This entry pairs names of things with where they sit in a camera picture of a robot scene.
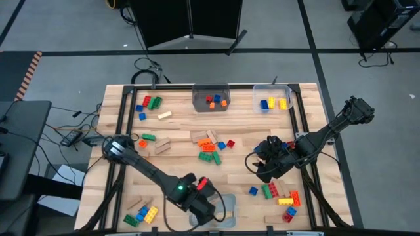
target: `orange striped tape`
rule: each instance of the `orange striped tape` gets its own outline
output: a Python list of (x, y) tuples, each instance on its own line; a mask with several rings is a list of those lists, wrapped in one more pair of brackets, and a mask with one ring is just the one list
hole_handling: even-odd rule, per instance
[(15, 101), (24, 99), (25, 93), (29, 87), (29, 84), (31, 83), (32, 76), (35, 73), (35, 70), (37, 69), (41, 56), (42, 52), (36, 52), (34, 54), (31, 64), (29, 65), (28, 71), (26, 72), (25, 77), (22, 81), (22, 84), (20, 84), (19, 91), (16, 94), (16, 97), (14, 98)]

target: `yellow lego brick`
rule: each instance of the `yellow lego brick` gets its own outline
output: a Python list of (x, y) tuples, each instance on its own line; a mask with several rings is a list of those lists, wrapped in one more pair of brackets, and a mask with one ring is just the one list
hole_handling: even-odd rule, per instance
[(278, 101), (280, 105), (280, 109), (287, 110), (287, 100), (285, 98), (282, 98)]
[(150, 224), (152, 220), (155, 218), (157, 213), (158, 213), (158, 209), (156, 207), (154, 206), (150, 207), (149, 212), (147, 212), (147, 214), (144, 217), (144, 221)]
[(293, 199), (292, 198), (278, 199), (278, 204), (279, 205), (292, 205), (293, 204)]
[(274, 109), (276, 107), (276, 99), (274, 97), (268, 97), (268, 108)]

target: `gray plastic tray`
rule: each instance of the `gray plastic tray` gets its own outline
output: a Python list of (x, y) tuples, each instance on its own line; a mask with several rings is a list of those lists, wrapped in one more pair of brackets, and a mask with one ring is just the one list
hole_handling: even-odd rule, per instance
[[(209, 201), (212, 201), (214, 199), (218, 199), (219, 196), (217, 194), (211, 196), (208, 198)], [(211, 220), (210, 222), (207, 222), (206, 224), (200, 226), (200, 227), (210, 227), (215, 229), (226, 229), (226, 228), (233, 228), (236, 225), (236, 197), (234, 194), (222, 194), (222, 198), (224, 201), (224, 204), (226, 206), (227, 212), (233, 212), (233, 217), (225, 219), (223, 222), (217, 222), (215, 220)], [(215, 203), (216, 210), (215, 214), (217, 213), (223, 213), (223, 204), (222, 201), (219, 199)], [(196, 226), (197, 218), (193, 214), (190, 215), (190, 225)]]

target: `desk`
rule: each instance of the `desk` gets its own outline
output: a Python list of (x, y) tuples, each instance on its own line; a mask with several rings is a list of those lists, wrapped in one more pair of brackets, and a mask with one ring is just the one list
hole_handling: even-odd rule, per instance
[[(291, 118), (289, 112), (281, 114), (256, 114), (252, 110), (252, 90), (231, 89), (231, 103), (229, 110), (221, 113), (197, 113), (192, 105), (191, 90), (171, 90), (167, 85), (165, 90), (143, 90), (136, 96), (136, 104), (141, 104), (144, 95), (160, 96), (163, 98), (159, 109), (148, 111), (147, 120), (138, 120), (138, 112), (134, 113), (133, 133), (154, 134), (159, 138), (169, 137), (171, 149), (159, 155), (155, 155), (153, 145), (147, 147), (150, 152), (148, 160), (162, 171), (170, 175), (184, 176), (193, 172), (198, 178), (208, 177), (221, 193), (233, 193), (237, 199), (237, 224), (234, 231), (264, 231), (267, 225), (273, 225), (275, 230), (287, 229), (310, 229), (308, 211), (304, 198), (303, 183), (300, 171), (292, 169), (282, 176), (289, 186), (297, 188), (301, 195), (302, 206), (298, 207), (298, 213), (290, 224), (266, 224), (264, 216), (282, 215), (287, 206), (279, 206), (276, 200), (266, 200), (261, 193), (262, 182), (253, 174), (249, 173), (243, 164), (244, 157), (253, 151), (253, 148), (268, 135), (279, 136), (282, 140), (293, 140), (291, 129)], [(326, 117), (320, 93), (316, 83), (300, 84), (303, 104), (306, 111), (306, 118), (311, 131), (317, 131), (326, 124)], [(104, 102), (98, 122), (98, 131), (103, 134), (115, 134), (116, 123), (121, 103), (123, 85), (108, 85), (104, 95)], [(131, 95), (127, 98), (125, 113), (123, 116), (122, 132), (125, 134), (128, 110), (131, 103)], [(166, 111), (172, 111), (173, 115), (164, 120), (158, 120), (158, 115)], [(296, 112), (297, 120), (300, 121), (299, 112)], [(233, 149), (219, 151), (222, 165), (206, 163), (198, 159), (200, 148), (191, 143), (190, 133), (194, 131), (214, 129), (219, 137), (227, 142), (229, 139), (235, 141)], [(334, 156), (333, 146), (326, 146), (324, 152)], [(90, 165), (101, 156), (99, 147), (94, 147), (91, 155)], [(75, 229), (86, 224), (93, 215), (100, 202), (103, 200), (109, 163), (100, 160), (87, 174), (85, 187), (81, 197), (79, 212)], [(335, 211), (344, 221), (351, 224), (352, 219), (347, 203), (347, 197), (341, 174), (337, 163), (320, 155), (318, 157), (318, 170), (324, 196)], [(258, 187), (259, 194), (256, 197), (248, 194), (251, 186)], [(127, 211), (128, 204), (139, 196), (152, 196), (152, 205), (159, 209), (152, 224), (142, 222), (137, 228), (133, 228), (123, 222), (126, 214), (136, 214), (138, 209)], [(318, 225), (320, 225), (320, 211), (315, 198), (314, 209)], [(110, 204), (106, 227), (111, 227), (114, 202)], [(158, 226), (159, 231), (168, 231), (163, 222), (162, 215), (163, 196), (160, 188), (149, 179), (128, 167), (125, 174), (121, 210), (119, 212), (118, 231), (150, 231), (152, 226)], [(177, 207), (167, 204), (167, 215), (169, 225), (177, 230), (189, 229), (188, 213), (184, 213)], [(198, 228), (197, 231), (209, 230)]]

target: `clear plastic bin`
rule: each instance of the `clear plastic bin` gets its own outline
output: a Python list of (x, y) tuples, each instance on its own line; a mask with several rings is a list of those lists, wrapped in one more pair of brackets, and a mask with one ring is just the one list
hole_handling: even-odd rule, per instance
[[(273, 109), (263, 109), (261, 100), (274, 97), (275, 106)], [(285, 109), (280, 109), (280, 100), (285, 99)], [(291, 89), (287, 85), (254, 85), (253, 88), (253, 110), (255, 113), (281, 113), (293, 107), (291, 100)]]

